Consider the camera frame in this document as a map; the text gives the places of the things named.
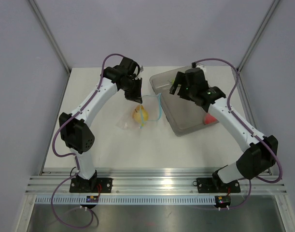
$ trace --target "gray wall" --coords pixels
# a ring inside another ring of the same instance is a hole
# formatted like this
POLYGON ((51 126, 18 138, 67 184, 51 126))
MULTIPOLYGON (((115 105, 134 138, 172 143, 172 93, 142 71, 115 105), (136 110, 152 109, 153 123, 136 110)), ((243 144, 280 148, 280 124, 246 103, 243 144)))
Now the gray wall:
POLYGON ((37 0, 72 67, 100 66, 113 52, 145 66, 180 66, 206 57, 238 65, 271 2, 37 0))
POLYGON ((39 171, 66 80, 27 1, 0 1, 0 232, 39 171))
POLYGON ((242 74, 259 128, 279 140, 295 210, 295 0, 282 1, 242 74))

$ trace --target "plastic bag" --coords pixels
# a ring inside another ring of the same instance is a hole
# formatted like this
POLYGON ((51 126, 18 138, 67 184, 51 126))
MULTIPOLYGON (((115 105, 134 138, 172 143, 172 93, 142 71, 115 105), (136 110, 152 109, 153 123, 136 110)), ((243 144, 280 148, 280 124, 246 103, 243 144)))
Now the plastic bag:
POLYGON ((161 93, 142 96, 143 104, 133 103, 117 123, 121 129, 142 129, 145 124, 156 122, 162 116, 161 93))

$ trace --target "yellow fruit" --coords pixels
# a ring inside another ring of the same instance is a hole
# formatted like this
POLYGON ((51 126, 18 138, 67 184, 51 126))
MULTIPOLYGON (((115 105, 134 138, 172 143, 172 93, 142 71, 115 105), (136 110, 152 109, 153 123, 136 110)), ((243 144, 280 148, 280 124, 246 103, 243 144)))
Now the yellow fruit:
POLYGON ((142 117, 141 117, 141 112, 143 115, 143 121, 144 122, 147 121, 148 120, 148 113, 146 110, 144 110, 144 107, 142 105, 138 105, 132 113, 133 119, 140 124, 143 123, 142 117))

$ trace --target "metal floor panel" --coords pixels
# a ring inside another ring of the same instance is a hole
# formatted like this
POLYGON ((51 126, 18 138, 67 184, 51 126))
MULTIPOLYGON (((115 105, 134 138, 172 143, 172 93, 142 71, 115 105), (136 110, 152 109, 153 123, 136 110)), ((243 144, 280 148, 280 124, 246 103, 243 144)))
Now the metal floor panel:
MULTIPOLYGON (((233 197, 234 204, 243 198, 233 197)), ((55 205, 65 222, 83 226, 90 214, 74 205, 55 205)), ((97 215, 84 232, 284 232, 276 200, 272 196, 252 196, 240 209, 218 211, 213 206, 194 205, 97 205, 97 215)), ((55 222, 50 205, 36 204, 28 232, 76 232, 55 222)))

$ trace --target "white table surface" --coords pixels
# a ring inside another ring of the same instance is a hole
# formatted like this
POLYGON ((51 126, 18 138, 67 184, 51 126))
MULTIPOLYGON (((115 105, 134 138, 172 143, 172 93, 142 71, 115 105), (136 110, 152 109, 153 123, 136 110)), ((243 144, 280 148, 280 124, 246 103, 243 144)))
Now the white table surface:
MULTIPOLYGON (((178 67, 144 67, 141 76, 142 95, 153 94, 151 76, 178 67)), ((59 115, 76 108, 99 80, 101 68, 73 68, 59 115)), ((232 71, 226 66, 207 67, 210 86, 218 86, 226 95, 234 85, 232 71)), ((91 131, 95 143, 91 148, 94 166, 101 168, 210 168, 235 162, 242 154, 238 144, 225 128, 217 123, 194 133, 177 137, 165 115, 158 122, 148 122, 142 129, 122 130, 117 122, 133 104, 124 92, 111 97, 97 114, 91 131)), ((245 116, 236 90, 231 104, 245 116)), ((66 154, 69 149, 58 136, 56 149, 66 154)), ((48 151, 45 168, 74 167, 73 157, 58 158, 48 151)))

